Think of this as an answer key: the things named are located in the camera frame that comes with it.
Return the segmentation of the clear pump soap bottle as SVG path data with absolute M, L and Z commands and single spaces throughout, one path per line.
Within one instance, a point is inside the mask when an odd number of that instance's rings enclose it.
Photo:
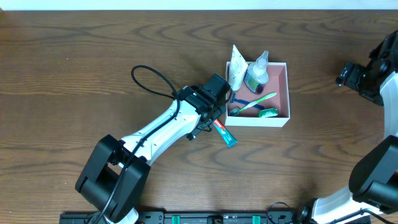
M 244 83 L 251 92 L 257 95 L 263 92 L 265 84 L 269 81 L 268 57 L 269 52 L 265 50 L 255 62 L 249 64 L 246 70 Z

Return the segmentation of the teal Colgate toothpaste tube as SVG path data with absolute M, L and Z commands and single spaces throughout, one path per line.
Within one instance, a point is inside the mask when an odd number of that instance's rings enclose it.
M 236 138 L 226 129 L 220 120 L 214 120 L 213 125 L 228 147 L 233 147 L 237 143 Z

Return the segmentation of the white lotion tube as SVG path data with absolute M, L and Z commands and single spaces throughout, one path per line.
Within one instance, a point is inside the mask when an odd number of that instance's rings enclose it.
M 238 48 L 233 45 L 228 69 L 228 83 L 231 86 L 232 91 L 238 91 L 241 88 L 247 68 L 248 63 L 241 55 Z

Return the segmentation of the blue disposable razor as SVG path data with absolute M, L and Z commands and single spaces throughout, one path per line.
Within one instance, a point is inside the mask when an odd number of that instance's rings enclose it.
M 240 103 L 240 104 L 245 105 L 245 106 L 247 106 L 247 105 L 249 104 L 249 102 L 246 101 L 246 100 L 236 99 L 236 93 L 232 93 L 231 99 L 230 99 L 229 102 L 230 102 L 231 104 L 233 104 L 233 103 Z M 259 110 L 264 110 L 264 109 L 265 109 L 264 106 L 259 105 L 259 104 L 254 105 L 253 108 L 256 108 L 256 109 L 259 109 Z

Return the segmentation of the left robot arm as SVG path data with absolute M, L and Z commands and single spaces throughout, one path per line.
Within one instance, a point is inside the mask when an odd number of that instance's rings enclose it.
M 154 161 L 182 137 L 193 140 L 226 111 L 231 87 L 217 74 L 205 85 L 185 86 L 170 107 L 144 128 L 116 139 L 99 140 L 75 189 L 99 214 L 91 223 L 135 223 L 135 206 Z

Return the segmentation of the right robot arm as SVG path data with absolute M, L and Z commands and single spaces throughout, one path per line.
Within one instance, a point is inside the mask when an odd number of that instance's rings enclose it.
M 384 139 L 355 165 L 348 186 L 304 205 L 294 223 L 387 223 L 382 215 L 397 211 L 397 32 L 369 59 L 347 62 L 335 83 L 384 108 Z

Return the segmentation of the green white soap box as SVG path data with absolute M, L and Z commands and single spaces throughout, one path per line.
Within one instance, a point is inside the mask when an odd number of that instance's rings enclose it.
M 264 109 L 261 110 L 258 114 L 259 118 L 272 118 L 276 117 L 279 114 L 279 111 L 277 108 L 269 108 L 269 109 Z

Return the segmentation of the green white toothbrush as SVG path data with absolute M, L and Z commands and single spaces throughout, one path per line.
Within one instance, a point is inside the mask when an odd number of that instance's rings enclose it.
M 263 96 L 262 98 L 260 98 L 258 100 L 254 100 L 254 101 L 248 103 L 243 108 L 235 107 L 235 108 L 233 108 L 233 109 L 231 109 L 229 111 L 228 115 L 229 116 L 237 116 L 238 114 L 240 114 L 240 112 L 242 112 L 242 111 L 244 111 L 244 110 L 246 110 L 248 108 L 252 108 L 254 105 L 256 105 L 256 104 L 258 104 L 258 103 L 260 103 L 260 102 L 262 102 L 264 100 L 267 100 L 269 98 L 272 98 L 273 96 L 276 96 L 276 94 L 277 94 L 276 92 L 269 93 L 269 94 Z

